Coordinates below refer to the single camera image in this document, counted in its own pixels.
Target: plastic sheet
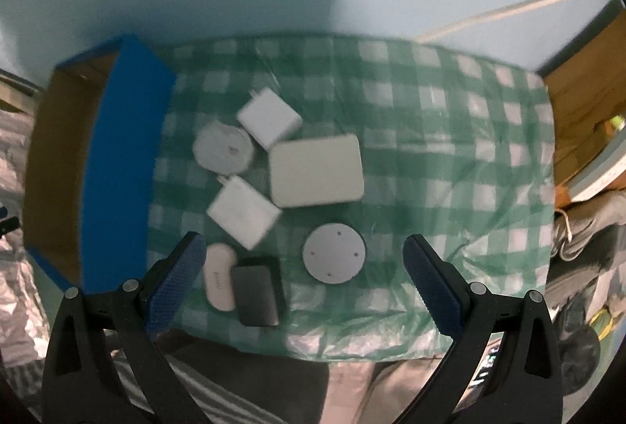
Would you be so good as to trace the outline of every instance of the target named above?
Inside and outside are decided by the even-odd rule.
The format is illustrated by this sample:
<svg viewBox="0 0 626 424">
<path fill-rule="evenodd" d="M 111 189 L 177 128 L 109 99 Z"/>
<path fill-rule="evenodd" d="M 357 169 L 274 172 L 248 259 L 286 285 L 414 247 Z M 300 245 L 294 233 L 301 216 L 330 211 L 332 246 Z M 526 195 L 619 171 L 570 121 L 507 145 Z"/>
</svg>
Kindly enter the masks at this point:
<svg viewBox="0 0 626 424">
<path fill-rule="evenodd" d="M 552 108 L 541 79 L 522 69 L 410 41 L 270 37 L 194 43 L 161 51 L 178 73 L 164 120 L 149 215 L 148 263 L 189 230 L 240 258 L 281 262 L 289 310 L 279 327 L 244 327 L 213 309 L 198 278 L 176 324 L 243 351 L 305 359 L 375 361 L 445 351 L 401 261 L 422 233 L 467 280 L 523 295 L 545 283 L 552 238 Z M 354 133 L 361 201 L 285 209 L 251 252 L 205 210 L 220 189 L 193 158 L 196 133 L 235 125 L 251 90 L 270 87 L 303 119 L 297 138 Z M 242 174 L 269 194 L 261 150 Z M 313 279 L 302 246 L 321 224 L 356 229 L 362 271 L 339 285 Z"/>
<path fill-rule="evenodd" d="M 0 202 L 21 214 L 32 117 L 0 111 Z M 0 239 L 0 350 L 7 368 L 45 358 L 48 319 L 26 258 L 22 231 Z"/>
</svg>

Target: white box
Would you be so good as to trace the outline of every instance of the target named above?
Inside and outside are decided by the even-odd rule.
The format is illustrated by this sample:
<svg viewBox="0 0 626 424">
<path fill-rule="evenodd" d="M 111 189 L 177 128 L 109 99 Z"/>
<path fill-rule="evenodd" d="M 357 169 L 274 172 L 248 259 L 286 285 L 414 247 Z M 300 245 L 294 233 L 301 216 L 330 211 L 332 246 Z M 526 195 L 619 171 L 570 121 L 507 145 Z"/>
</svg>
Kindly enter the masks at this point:
<svg viewBox="0 0 626 424">
<path fill-rule="evenodd" d="M 207 215 L 249 251 L 263 240 L 281 211 L 245 180 L 232 177 Z"/>
<path fill-rule="evenodd" d="M 361 152 L 354 134 L 279 143 L 269 159 L 272 201 L 281 208 L 363 197 Z"/>
<path fill-rule="evenodd" d="M 302 125 L 300 115 L 270 88 L 263 88 L 243 106 L 237 120 L 267 151 Z"/>
</svg>

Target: white charger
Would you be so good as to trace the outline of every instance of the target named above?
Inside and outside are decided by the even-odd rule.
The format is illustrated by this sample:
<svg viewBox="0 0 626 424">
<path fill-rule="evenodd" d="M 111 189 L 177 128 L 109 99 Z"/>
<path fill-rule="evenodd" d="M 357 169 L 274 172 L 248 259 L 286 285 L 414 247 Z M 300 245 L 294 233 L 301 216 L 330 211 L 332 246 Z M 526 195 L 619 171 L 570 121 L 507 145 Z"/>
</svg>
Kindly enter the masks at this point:
<svg viewBox="0 0 626 424">
<path fill-rule="evenodd" d="M 207 215 L 248 251 L 263 240 L 281 209 L 240 177 L 231 177 Z"/>
<path fill-rule="evenodd" d="M 240 109 L 237 120 L 266 151 L 302 125 L 302 117 L 267 87 Z"/>
</svg>

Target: round white puck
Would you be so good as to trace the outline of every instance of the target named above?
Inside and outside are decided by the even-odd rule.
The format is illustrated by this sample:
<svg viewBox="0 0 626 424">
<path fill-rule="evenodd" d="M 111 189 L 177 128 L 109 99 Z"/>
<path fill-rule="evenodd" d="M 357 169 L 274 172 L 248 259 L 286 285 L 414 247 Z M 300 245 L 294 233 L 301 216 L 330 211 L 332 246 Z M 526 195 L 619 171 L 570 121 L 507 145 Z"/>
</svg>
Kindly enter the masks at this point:
<svg viewBox="0 0 626 424">
<path fill-rule="evenodd" d="M 352 279 L 363 268 L 365 244 L 350 226 L 325 224 L 307 238 L 302 259 L 309 274 L 318 281 L 339 284 Z"/>
<path fill-rule="evenodd" d="M 192 152 L 203 168 L 218 175 L 237 175 L 248 169 L 254 146 L 243 129 L 214 121 L 198 131 Z"/>
</svg>

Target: white oval device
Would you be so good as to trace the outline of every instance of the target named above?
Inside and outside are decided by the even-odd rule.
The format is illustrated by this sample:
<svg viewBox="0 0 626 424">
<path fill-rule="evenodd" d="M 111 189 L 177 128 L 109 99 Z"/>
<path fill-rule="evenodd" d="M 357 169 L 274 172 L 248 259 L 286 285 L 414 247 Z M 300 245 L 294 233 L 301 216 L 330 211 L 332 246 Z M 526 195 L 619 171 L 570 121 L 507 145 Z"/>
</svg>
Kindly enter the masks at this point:
<svg viewBox="0 0 626 424">
<path fill-rule="evenodd" d="M 226 244 L 212 244 L 207 248 L 204 262 L 204 286 L 209 304 L 220 311 L 235 308 L 230 270 L 237 264 L 237 254 Z"/>
<path fill-rule="evenodd" d="M 325 224 L 307 238 L 302 260 L 309 274 L 318 281 L 339 284 L 361 272 L 365 263 L 365 243 L 350 226 Z"/>
</svg>

